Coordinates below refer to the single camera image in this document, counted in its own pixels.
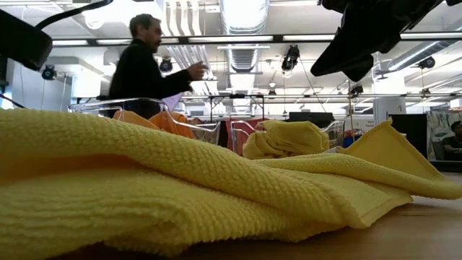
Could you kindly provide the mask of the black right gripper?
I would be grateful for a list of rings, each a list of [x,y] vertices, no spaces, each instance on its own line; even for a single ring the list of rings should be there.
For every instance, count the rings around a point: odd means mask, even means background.
[[[310,72],[324,76],[342,72],[354,82],[371,70],[371,53],[389,52],[401,33],[415,27],[444,0],[319,0],[327,10],[342,14],[341,25]]]

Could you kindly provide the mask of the yellow microfiber towel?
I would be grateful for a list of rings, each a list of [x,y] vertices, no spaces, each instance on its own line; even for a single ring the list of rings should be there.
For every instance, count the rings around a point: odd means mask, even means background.
[[[264,121],[264,140],[270,148],[284,153],[307,155],[329,149],[328,135],[309,121]]]
[[[108,118],[0,109],[0,260],[98,242],[172,256],[200,242],[301,241],[411,201],[347,155],[246,160]]]
[[[462,184],[450,182],[390,121],[380,123],[346,149],[335,153],[262,159],[271,168],[325,173],[385,184],[408,194],[434,199],[462,198]]]
[[[252,133],[243,144],[243,157],[251,160],[285,156],[286,152],[266,132]]]

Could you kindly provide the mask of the orange microfiber towel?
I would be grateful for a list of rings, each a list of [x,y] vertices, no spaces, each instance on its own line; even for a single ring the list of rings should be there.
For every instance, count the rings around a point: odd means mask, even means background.
[[[129,110],[117,110],[113,115],[113,119],[130,124],[136,124],[138,126],[144,126],[150,129],[160,130],[160,128],[155,126],[151,121]]]
[[[167,111],[161,111],[155,116],[152,116],[149,121],[158,129],[169,132],[171,134],[194,139],[191,128],[188,126],[180,125],[180,123],[188,123],[187,118],[181,113],[168,113]]]

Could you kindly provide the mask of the white pillar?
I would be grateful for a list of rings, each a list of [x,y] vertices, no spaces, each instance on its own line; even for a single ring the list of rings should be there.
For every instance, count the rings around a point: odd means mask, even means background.
[[[405,97],[379,97],[373,102],[375,124],[387,121],[390,115],[406,114]]]

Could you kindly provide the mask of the black monitor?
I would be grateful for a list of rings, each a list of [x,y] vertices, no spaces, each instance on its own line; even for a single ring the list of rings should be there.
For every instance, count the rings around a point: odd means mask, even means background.
[[[318,128],[326,128],[334,121],[333,113],[321,112],[289,112],[286,122],[309,121]]]

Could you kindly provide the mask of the clear plastic basket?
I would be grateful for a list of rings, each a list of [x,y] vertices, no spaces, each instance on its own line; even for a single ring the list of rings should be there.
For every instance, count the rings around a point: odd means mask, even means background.
[[[125,98],[115,100],[96,100],[87,101],[85,103],[77,103],[68,107],[70,113],[83,113],[92,116],[106,117],[113,119],[116,111],[133,111],[141,117],[149,120],[161,111],[168,113],[175,112],[170,110],[167,103],[162,100],[151,98]],[[194,139],[210,144],[217,144],[219,141],[219,124],[193,124],[180,123],[180,125],[188,126],[191,128]]]
[[[262,123],[263,121],[258,124],[258,126],[261,127],[261,130],[255,129],[254,132],[265,132],[264,128],[261,126]],[[322,128],[321,131],[328,135],[329,149],[340,147],[343,144],[343,138],[344,138],[344,122],[343,121],[333,121],[326,128]],[[286,153],[285,157],[294,157],[294,156],[298,156],[298,155],[292,154],[292,153]]]

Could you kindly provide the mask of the black panel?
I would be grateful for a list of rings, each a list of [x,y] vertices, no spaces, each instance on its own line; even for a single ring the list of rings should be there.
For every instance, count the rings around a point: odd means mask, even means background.
[[[392,114],[392,127],[427,157],[427,116],[425,114]]]

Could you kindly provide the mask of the person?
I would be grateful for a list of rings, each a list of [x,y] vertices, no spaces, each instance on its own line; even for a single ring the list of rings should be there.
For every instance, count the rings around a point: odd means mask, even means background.
[[[462,121],[456,121],[450,126],[453,136],[442,140],[445,160],[462,161]]]
[[[162,40],[160,20],[138,14],[131,18],[129,29],[133,40],[119,58],[108,98],[124,99],[122,108],[149,119],[160,112],[157,100],[191,91],[191,83],[203,78],[206,65],[198,62],[164,77],[154,59]]]

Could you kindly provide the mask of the red fabric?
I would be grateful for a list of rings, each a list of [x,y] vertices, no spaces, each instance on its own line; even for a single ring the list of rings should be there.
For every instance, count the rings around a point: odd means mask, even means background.
[[[232,121],[235,121],[235,119],[232,118],[225,121],[228,133],[227,148],[237,153],[239,156],[242,156],[243,144],[255,129],[261,130],[258,124],[262,122],[263,119],[251,118],[244,120],[243,118],[237,118],[238,123],[232,123]]]

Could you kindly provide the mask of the black overhead bar with lights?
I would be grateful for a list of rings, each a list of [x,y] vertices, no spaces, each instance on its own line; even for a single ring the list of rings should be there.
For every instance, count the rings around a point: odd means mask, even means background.
[[[272,44],[272,43],[329,43],[334,34],[305,35],[215,35],[165,37],[164,46],[219,45],[219,44]],[[403,41],[462,40],[462,31],[453,32],[405,32]],[[69,38],[53,40],[53,47],[103,47],[126,46],[129,38]]]

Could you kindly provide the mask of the silver ribbed ventilation duct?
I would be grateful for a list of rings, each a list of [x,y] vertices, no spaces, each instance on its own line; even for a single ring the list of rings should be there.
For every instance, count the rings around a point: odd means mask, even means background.
[[[457,40],[437,40],[433,42],[423,42],[410,51],[393,59],[388,64],[388,71],[394,72],[411,66],[433,54],[457,43]]]
[[[270,0],[219,0],[225,35],[260,35],[264,32]],[[238,73],[254,72],[259,57],[256,49],[227,52],[230,68]]]

